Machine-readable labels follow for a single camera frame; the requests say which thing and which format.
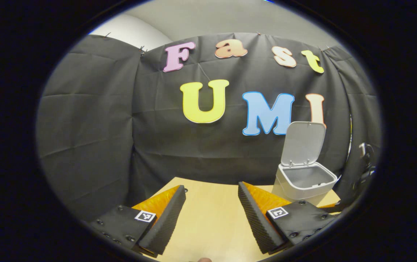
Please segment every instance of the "yellow letter u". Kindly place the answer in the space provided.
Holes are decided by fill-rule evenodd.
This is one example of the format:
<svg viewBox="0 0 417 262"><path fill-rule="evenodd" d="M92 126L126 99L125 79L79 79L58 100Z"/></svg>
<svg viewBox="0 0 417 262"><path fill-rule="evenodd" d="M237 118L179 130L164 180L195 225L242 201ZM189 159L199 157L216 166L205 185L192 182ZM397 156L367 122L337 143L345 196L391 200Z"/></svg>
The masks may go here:
<svg viewBox="0 0 417 262"><path fill-rule="evenodd" d="M199 109L199 90L202 83L185 83L180 87L182 91L182 111L184 116L195 123L212 123L220 119L225 113L225 88L230 84L227 80L218 79L208 82L213 88L213 108L210 111Z"/></svg>

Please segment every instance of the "bolt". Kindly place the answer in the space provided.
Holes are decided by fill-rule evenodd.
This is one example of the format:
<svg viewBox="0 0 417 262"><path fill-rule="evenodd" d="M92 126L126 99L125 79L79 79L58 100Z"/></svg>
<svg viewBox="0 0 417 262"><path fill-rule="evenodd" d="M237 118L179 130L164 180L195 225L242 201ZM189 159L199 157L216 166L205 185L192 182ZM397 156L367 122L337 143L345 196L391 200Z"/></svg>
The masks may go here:
<svg viewBox="0 0 417 262"><path fill-rule="evenodd" d="M126 236L126 240L128 240L128 241L130 241L130 242L134 242L134 241L136 241L136 240L134 239L134 237L131 237L130 235L127 235L127 236Z"/></svg>

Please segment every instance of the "black cloth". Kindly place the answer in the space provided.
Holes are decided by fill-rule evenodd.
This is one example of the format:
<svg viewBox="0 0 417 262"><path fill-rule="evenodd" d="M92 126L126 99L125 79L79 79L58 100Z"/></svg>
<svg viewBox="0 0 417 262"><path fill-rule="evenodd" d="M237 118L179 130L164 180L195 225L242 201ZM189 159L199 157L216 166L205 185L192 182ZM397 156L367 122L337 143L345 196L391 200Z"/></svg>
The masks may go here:
<svg viewBox="0 0 417 262"><path fill-rule="evenodd" d="M131 102L140 52L89 35L57 65L37 113L44 173L66 207L94 219L122 204L129 185Z"/></svg>
<svg viewBox="0 0 417 262"><path fill-rule="evenodd" d="M365 172L366 162L361 159L362 143L369 144L373 159L378 159L382 150L382 123L380 103L374 84L358 61L339 48L324 51L338 70L345 88L353 123L353 141L342 178L334 190L341 198L341 205L350 204L359 192L359 178Z"/></svg>
<svg viewBox="0 0 417 262"><path fill-rule="evenodd" d="M217 58L215 45L238 39L248 53L242 57ZM194 42L183 68L163 72L167 63L165 48ZM288 48L297 61L295 68L279 65L273 46ZM320 59L323 74L316 73L301 54L310 50ZM201 82L200 110L213 106L210 80L225 79L225 114L210 124L196 124L182 112L180 86ZM350 141L350 112L345 87L333 61L317 47L294 40L256 33L221 33L179 40L146 52L140 61L132 102L135 157L132 175L151 196L173 177L205 182L273 184L285 136L273 132L244 136L247 103L242 94L262 93L272 107L280 93L295 96L291 121L310 121L310 105L305 95L321 94L325 141L318 162L333 172L343 167Z"/></svg>

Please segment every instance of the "wooden table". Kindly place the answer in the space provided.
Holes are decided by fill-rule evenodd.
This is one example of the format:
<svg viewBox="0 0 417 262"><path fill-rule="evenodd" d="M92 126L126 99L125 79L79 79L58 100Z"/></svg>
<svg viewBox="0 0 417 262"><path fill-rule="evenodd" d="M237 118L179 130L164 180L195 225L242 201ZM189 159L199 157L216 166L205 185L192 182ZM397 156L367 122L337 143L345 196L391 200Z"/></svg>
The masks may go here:
<svg viewBox="0 0 417 262"><path fill-rule="evenodd" d="M214 184L175 177L155 195L179 184L187 188L186 202L161 262L255 262L272 255L262 254L239 201L236 184ZM273 185L258 186L271 192ZM332 190L310 203L330 206L339 201Z"/></svg>

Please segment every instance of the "white trash can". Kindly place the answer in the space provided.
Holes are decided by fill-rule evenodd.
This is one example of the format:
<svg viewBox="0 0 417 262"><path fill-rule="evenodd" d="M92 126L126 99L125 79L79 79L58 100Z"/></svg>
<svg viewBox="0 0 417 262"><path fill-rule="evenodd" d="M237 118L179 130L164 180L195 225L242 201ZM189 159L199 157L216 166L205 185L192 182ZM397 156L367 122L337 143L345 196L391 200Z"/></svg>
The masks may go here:
<svg viewBox="0 0 417 262"><path fill-rule="evenodd" d="M293 122L288 127L272 193L307 199L330 191L338 178L316 162L325 138L325 125Z"/></svg>

